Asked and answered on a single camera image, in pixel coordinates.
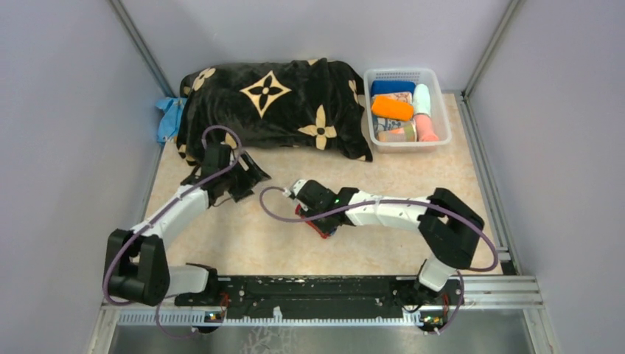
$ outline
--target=blue cloth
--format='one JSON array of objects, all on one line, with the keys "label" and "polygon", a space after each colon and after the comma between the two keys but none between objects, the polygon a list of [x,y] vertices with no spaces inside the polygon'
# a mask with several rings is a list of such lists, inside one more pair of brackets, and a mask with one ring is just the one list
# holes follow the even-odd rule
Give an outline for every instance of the blue cloth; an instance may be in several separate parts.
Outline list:
[{"label": "blue cloth", "polygon": [[395,92],[414,92],[416,84],[411,81],[375,80],[371,84],[371,96],[376,94],[393,94]]},{"label": "blue cloth", "polygon": [[156,101],[156,108],[164,112],[161,124],[158,125],[156,140],[165,143],[167,140],[178,135],[182,110],[186,103],[186,98],[164,98]]}]

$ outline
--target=white wall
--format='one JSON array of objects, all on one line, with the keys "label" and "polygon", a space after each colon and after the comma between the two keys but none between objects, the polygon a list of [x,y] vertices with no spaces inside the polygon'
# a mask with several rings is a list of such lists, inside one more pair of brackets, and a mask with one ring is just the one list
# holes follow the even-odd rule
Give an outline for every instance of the white wall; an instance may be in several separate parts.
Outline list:
[{"label": "white wall", "polygon": [[0,353],[82,353],[107,236],[141,216],[161,94],[104,0],[0,16]]},{"label": "white wall", "polygon": [[527,1],[471,103],[564,353],[622,353],[625,2]]},{"label": "white wall", "polygon": [[464,89],[508,0],[124,0],[176,92],[216,63],[328,57],[433,69]]}]

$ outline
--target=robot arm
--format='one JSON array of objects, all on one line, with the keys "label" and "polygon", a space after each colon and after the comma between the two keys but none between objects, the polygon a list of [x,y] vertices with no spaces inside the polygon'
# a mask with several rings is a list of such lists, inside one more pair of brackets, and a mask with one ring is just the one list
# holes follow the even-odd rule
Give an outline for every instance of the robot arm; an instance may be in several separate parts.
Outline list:
[{"label": "robot arm", "polygon": [[[443,188],[437,188],[429,197],[394,198],[372,195],[351,187],[344,187],[335,194],[317,181],[300,179],[293,184],[288,194],[297,201],[296,213],[302,217],[319,215],[338,208],[346,209],[310,221],[309,224],[322,237],[333,235],[341,225],[383,225],[412,232],[419,230],[433,252],[433,256],[425,261],[419,272],[416,288],[420,302],[435,299],[456,269],[468,269],[471,266],[480,237],[456,219],[449,218],[444,223],[440,219],[442,213],[410,202],[420,201],[422,204],[439,205],[465,217],[480,230],[484,227],[483,219],[479,215],[453,193]],[[398,200],[406,200],[406,204],[385,202]]]},{"label": "robot arm", "polygon": [[[228,145],[207,146],[202,165],[181,182],[176,194],[165,205],[130,230],[117,229],[109,236],[105,287],[110,296],[154,306],[165,297],[199,293],[208,288],[212,268],[190,264],[169,267],[165,249],[193,219],[213,206],[225,192],[234,201],[239,201],[252,195],[251,188],[258,182],[270,178],[247,153],[242,153],[239,163],[227,173],[202,184],[208,176],[233,162],[234,152]],[[114,262],[133,236],[138,237],[122,254],[119,262]]]}]

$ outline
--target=pink object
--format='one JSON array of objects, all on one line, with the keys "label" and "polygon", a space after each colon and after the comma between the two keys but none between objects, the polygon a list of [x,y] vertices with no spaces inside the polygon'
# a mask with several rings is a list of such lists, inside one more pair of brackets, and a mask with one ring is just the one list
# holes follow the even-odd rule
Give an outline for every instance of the pink object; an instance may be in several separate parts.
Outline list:
[{"label": "pink object", "polygon": [[415,114],[416,136],[419,142],[437,142],[439,137],[434,133],[432,120],[427,114]]}]

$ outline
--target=fabric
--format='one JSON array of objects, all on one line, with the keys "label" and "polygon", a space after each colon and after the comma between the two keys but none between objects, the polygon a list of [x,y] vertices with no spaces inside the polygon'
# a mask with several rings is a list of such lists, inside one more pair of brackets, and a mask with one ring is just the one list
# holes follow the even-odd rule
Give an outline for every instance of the fabric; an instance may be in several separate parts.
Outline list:
[{"label": "fabric", "polygon": [[407,121],[412,118],[412,105],[378,96],[371,105],[371,112],[378,117]]},{"label": "fabric", "polygon": [[373,132],[379,133],[380,131],[392,131],[393,129],[401,128],[408,122],[403,122],[396,119],[380,118],[373,116]]},{"label": "fabric", "polygon": [[412,92],[406,91],[406,92],[394,92],[392,94],[376,94],[375,96],[373,96],[373,100],[375,100],[376,98],[380,96],[384,96],[392,100],[412,104]]},{"label": "fabric", "polygon": [[186,98],[168,97],[156,101],[156,108],[164,112],[156,133],[156,140],[158,142],[165,143],[167,140],[178,135],[185,103]]},{"label": "fabric", "polygon": [[439,137],[434,133],[432,120],[427,114],[416,114],[413,118],[416,127],[416,135],[420,142],[437,142]]},{"label": "fabric", "polygon": [[[181,82],[188,100],[176,139],[178,152],[189,162],[201,161],[204,129],[225,125],[244,146],[335,149],[370,162],[373,156],[360,131],[364,108],[357,96],[363,91],[363,80],[340,61],[213,66]],[[209,133],[207,140],[234,144],[222,131]]]},{"label": "fabric", "polygon": [[411,81],[374,80],[371,83],[371,96],[376,94],[393,94],[395,92],[414,92],[416,84]]},{"label": "fabric", "polygon": [[411,120],[409,124],[392,131],[382,131],[377,135],[377,139],[381,142],[415,142],[416,128],[414,121]]},{"label": "fabric", "polygon": [[430,90],[426,85],[420,83],[414,89],[412,96],[413,112],[415,114],[427,114],[432,116],[432,102],[430,101]]}]

